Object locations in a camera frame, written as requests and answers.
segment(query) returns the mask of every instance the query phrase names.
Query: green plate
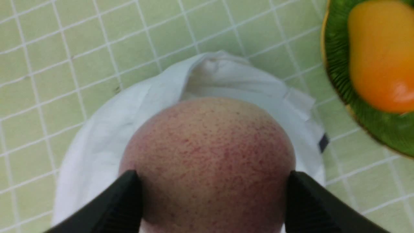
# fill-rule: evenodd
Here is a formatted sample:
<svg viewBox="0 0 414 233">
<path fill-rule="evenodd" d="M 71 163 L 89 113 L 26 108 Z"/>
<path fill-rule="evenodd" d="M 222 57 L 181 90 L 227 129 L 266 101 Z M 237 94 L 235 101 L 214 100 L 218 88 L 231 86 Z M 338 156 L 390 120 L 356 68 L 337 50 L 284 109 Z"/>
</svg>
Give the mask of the green plate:
<svg viewBox="0 0 414 233">
<path fill-rule="evenodd" d="M 400 115 L 374 109 L 357 95 L 349 78 L 348 15 L 352 8 L 364 1 L 366 0 L 328 2 L 322 31 L 322 54 L 326 71 L 347 109 L 373 138 L 414 158 L 414 112 Z M 414 0 L 402 1 L 414 6 Z"/>
</svg>

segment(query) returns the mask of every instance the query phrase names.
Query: white towel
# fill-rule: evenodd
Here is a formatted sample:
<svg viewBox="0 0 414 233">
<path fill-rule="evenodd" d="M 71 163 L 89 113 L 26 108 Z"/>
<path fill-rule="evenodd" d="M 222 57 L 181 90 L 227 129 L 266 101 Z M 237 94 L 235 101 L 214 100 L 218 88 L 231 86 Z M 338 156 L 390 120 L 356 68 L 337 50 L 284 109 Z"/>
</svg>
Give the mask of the white towel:
<svg viewBox="0 0 414 233">
<path fill-rule="evenodd" d="M 124 149 L 149 118 L 181 100 L 231 97 L 267 110 L 285 129 L 296 154 L 296 170 L 321 185 L 325 170 L 318 147 L 323 128 L 312 119 L 315 100 L 225 52 L 179 62 L 109 100 L 74 138 L 60 169 L 52 224 L 99 195 L 117 178 Z"/>
</svg>

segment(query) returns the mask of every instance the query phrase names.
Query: tiled floor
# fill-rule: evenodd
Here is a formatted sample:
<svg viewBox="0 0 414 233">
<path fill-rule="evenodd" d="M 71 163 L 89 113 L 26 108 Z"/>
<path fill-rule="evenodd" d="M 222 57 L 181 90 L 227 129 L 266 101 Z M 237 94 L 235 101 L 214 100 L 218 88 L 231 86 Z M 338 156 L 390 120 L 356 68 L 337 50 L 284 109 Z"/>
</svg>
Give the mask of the tiled floor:
<svg viewBox="0 0 414 233">
<path fill-rule="evenodd" d="M 171 64 L 227 50 L 317 99 L 328 189 L 414 231 L 414 161 L 346 114 L 325 75 L 326 0 L 0 0 L 0 233 L 49 225 L 65 151 L 105 101 Z"/>
</svg>

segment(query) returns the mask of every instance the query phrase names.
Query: mango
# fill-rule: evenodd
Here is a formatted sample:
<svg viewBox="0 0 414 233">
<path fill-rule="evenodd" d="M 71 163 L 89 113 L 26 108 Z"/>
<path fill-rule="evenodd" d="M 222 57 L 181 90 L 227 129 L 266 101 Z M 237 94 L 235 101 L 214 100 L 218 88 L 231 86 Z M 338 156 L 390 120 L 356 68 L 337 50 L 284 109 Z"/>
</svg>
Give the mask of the mango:
<svg viewBox="0 0 414 233">
<path fill-rule="evenodd" d="M 359 96 L 390 113 L 414 110 L 414 8 L 370 0 L 349 14 L 349 72 Z"/>
<path fill-rule="evenodd" d="M 200 98 L 140 127 L 119 172 L 142 179 L 145 233 L 277 233 L 294 168 L 292 144 L 265 110 Z"/>
</svg>

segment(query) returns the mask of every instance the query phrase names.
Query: green tile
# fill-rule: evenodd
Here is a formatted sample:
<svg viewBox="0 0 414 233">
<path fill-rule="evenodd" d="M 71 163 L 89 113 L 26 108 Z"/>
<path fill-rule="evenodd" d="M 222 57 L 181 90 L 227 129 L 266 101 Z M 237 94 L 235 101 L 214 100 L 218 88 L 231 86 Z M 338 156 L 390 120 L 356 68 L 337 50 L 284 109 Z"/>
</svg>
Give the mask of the green tile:
<svg viewBox="0 0 414 233">
<path fill-rule="evenodd" d="M 148 26 L 181 13 L 177 0 L 139 0 L 139 3 Z"/>
<path fill-rule="evenodd" d="M 316 103 L 320 103 L 336 95 L 324 67 L 320 66 L 305 73 L 303 78 L 309 88 L 310 95 L 315 98 Z"/>
<path fill-rule="evenodd" d="M 135 83 L 138 83 L 140 81 L 143 81 L 147 78 L 152 78 L 159 74 L 158 66 L 155 62 L 145 65 L 143 67 L 140 67 L 135 70 L 131 70 L 125 74 L 121 75 L 122 84 L 124 85 L 124 88 L 128 88 Z"/>
<path fill-rule="evenodd" d="M 325 14 L 328 0 L 316 0 L 316 5 L 322 14 Z"/>
<path fill-rule="evenodd" d="M 333 195 L 335 195 L 337 198 L 339 198 L 342 202 L 344 202 L 345 204 L 347 204 L 348 206 L 351 206 L 354 208 L 354 206 L 352 206 L 352 202 L 351 199 L 349 198 L 349 195 L 347 193 L 347 190 L 345 188 L 345 184 L 342 180 L 330 184 L 326 187 L 326 189 L 332 193 Z"/>
<path fill-rule="evenodd" d="M 249 19 L 270 9 L 269 1 L 226 0 L 235 23 Z"/>
<path fill-rule="evenodd" d="M 392 233 L 414 232 L 402 201 L 375 210 L 366 217 Z"/>
<path fill-rule="evenodd" d="M 320 25 L 320 18 L 309 0 L 289 3 L 276 11 L 287 39 Z"/>
<path fill-rule="evenodd" d="M 408 203 L 409 203 L 411 209 L 414 209 L 414 197 L 410 197 L 408 199 Z"/>
<path fill-rule="evenodd" d="M 303 93 L 307 93 L 306 87 L 303 84 L 303 82 L 302 82 L 302 80 L 299 76 L 296 76 L 296 77 L 290 78 L 288 80 L 285 80 L 285 83 L 286 83 L 286 85 L 288 85 L 290 87 L 293 87 L 297 90 L 300 90 Z"/>
<path fill-rule="evenodd" d="M 233 30 L 220 34 L 198 44 L 200 52 L 217 52 L 224 50 L 236 56 L 243 56 L 241 47 Z"/>
<path fill-rule="evenodd" d="M 332 154 L 332 146 L 328 146 L 322 154 L 323 164 L 325 165 L 325 176 L 326 180 L 333 180 L 340 176 L 338 163 L 334 159 Z"/>
<path fill-rule="evenodd" d="M 247 55 L 258 53 L 282 42 L 282 36 L 272 13 L 243 24 L 237 30 Z"/>
<path fill-rule="evenodd" d="M 0 21 L 13 15 L 10 0 L 0 0 Z"/>
<path fill-rule="evenodd" d="M 289 44 L 301 70 L 306 70 L 322 62 L 319 30 L 291 41 Z"/>
<path fill-rule="evenodd" d="M 358 124 L 347 113 L 344 104 L 339 99 L 318 106 L 318 111 L 325 130 L 331 138 L 358 127 Z"/>
<path fill-rule="evenodd" d="M 17 228 L 12 228 L 12 229 L 7 230 L 7 231 L 2 231 L 1 233 L 17 233 Z"/>
<path fill-rule="evenodd" d="M 51 227 L 52 214 L 32 220 L 20 226 L 21 233 L 42 233 Z"/>
<path fill-rule="evenodd" d="M 0 191 L 9 187 L 9 180 L 6 173 L 6 161 L 3 157 L 0 157 Z"/>
<path fill-rule="evenodd" d="M 27 63 L 23 49 L 0 54 L 0 84 L 25 76 Z"/>
<path fill-rule="evenodd" d="M 96 15 L 92 0 L 57 0 L 56 8 L 64 27 Z"/>
<path fill-rule="evenodd" d="M 44 137 L 37 109 L 4 120 L 3 131 L 9 150 Z"/>
<path fill-rule="evenodd" d="M 159 62 L 161 64 L 162 69 L 165 70 L 177 62 L 194 57 L 195 55 L 197 55 L 197 51 L 195 47 L 191 47 L 178 53 L 171 54 L 168 57 L 161 59 Z"/>
<path fill-rule="evenodd" d="M 399 197 L 388 164 L 357 173 L 348 178 L 348 183 L 356 198 L 359 211 L 366 211 Z"/>
<path fill-rule="evenodd" d="M 9 161 L 14 184 L 20 184 L 52 170 L 45 141 L 11 153 Z"/>
<path fill-rule="evenodd" d="M 414 160 L 400 157 L 392 161 L 406 193 L 414 193 Z"/>
<path fill-rule="evenodd" d="M 15 19 L 0 24 L 0 51 L 17 47 L 21 43 Z"/>
<path fill-rule="evenodd" d="M 273 0 L 273 4 L 275 5 L 275 6 L 278 6 L 278 5 L 280 5 L 280 4 L 282 4 L 282 3 L 286 3 L 286 2 L 288 2 L 289 0 Z"/>
<path fill-rule="evenodd" d="M 174 52 L 193 43 L 184 17 L 180 17 L 150 29 L 151 40 L 158 56 Z"/>
<path fill-rule="evenodd" d="M 250 58 L 250 61 L 258 69 L 269 72 L 277 78 L 284 79 L 296 73 L 285 46 L 279 46 L 261 53 Z"/>
<path fill-rule="evenodd" d="M 33 71 L 59 63 L 67 59 L 62 36 L 56 34 L 27 46 Z"/>
<path fill-rule="evenodd" d="M 73 66 L 80 87 L 115 74 L 108 48 L 74 59 Z"/>
<path fill-rule="evenodd" d="M 30 8 L 33 8 L 37 5 L 40 5 L 44 2 L 47 2 L 47 0 L 13 0 L 14 6 L 16 7 L 17 12 L 22 12 L 25 10 L 29 10 Z"/>
<path fill-rule="evenodd" d="M 145 33 L 112 44 L 111 48 L 119 71 L 131 69 L 154 59 Z"/>
<path fill-rule="evenodd" d="M 25 110 L 35 103 L 30 78 L 0 87 L 0 117 Z"/>
<path fill-rule="evenodd" d="M 38 73 L 34 79 L 42 102 L 75 90 L 69 63 Z"/>
<path fill-rule="evenodd" d="M 199 6 L 208 1 L 209 0 L 181 0 L 181 2 L 183 3 L 184 9 L 186 10 L 195 8 L 196 6 Z"/>
<path fill-rule="evenodd" d="M 59 29 L 52 4 L 20 16 L 20 24 L 26 41 L 31 41 Z"/>
<path fill-rule="evenodd" d="M 83 102 L 88 117 L 92 116 L 103 104 L 114 97 L 118 89 L 118 81 L 112 78 L 82 90 Z"/>
<path fill-rule="evenodd" d="M 12 226 L 14 224 L 14 214 L 12 206 L 12 194 L 6 192 L 0 194 L 1 218 L 0 229 Z"/>
<path fill-rule="evenodd" d="M 62 161 L 65 157 L 66 151 L 68 150 L 73 138 L 75 137 L 79 129 L 80 126 L 50 138 L 49 142 L 51 145 L 56 168 L 60 168 L 60 166 L 62 165 Z"/>
<path fill-rule="evenodd" d="M 65 30 L 65 36 L 72 56 L 105 44 L 104 34 L 98 19 L 88 20 Z"/>
<path fill-rule="evenodd" d="M 110 10 L 127 2 L 130 2 L 130 0 L 96 0 L 100 12 Z"/>
<path fill-rule="evenodd" d="M 382 146 L 362 130 L 333 141 L 332 146 L 344 173 L 385 159 Z"/>
<path fill-rule="evenodd" d="M 53 208 L 55 181 L 53 175 L 16 188 L 20 220 L 26 220 Z"/>
<path fill-rule="evenodd" d="M 216 1 L 187 14 L 195 38 L 201 40 L 231 26 L 222 1 Z"/>
<path fill-rule="evenodd" d="M 136 4 L 131 4 L 105 14 L 102 16 L 102 21 L 110 41 L 143 28 Z"/>
<path fill-rule="evenodd" d="M 49 134 L 83 121 L 81 106 L 76 93 L 43 105 L 42 111 Z"/>
</svg>

